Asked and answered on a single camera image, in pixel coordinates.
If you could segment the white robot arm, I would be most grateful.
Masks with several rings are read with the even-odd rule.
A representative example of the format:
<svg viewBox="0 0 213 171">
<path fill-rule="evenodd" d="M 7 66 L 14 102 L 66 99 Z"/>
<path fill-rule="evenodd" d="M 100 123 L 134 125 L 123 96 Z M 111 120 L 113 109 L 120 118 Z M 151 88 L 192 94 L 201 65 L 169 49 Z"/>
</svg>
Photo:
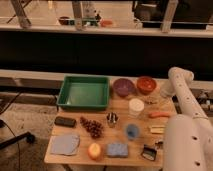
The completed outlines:
<svg viewBox="0 0 213 171">
<path fill-rule="evenodd" d="M 181 114 L 171 116 L 163 139 L 163 171 L 207 171 L 205 155 L 213 154 L 213 125 L 188 85 L 194 74 L 179 67 L 168 71 L 162 97 L 176 96 Z"/>
</svg>

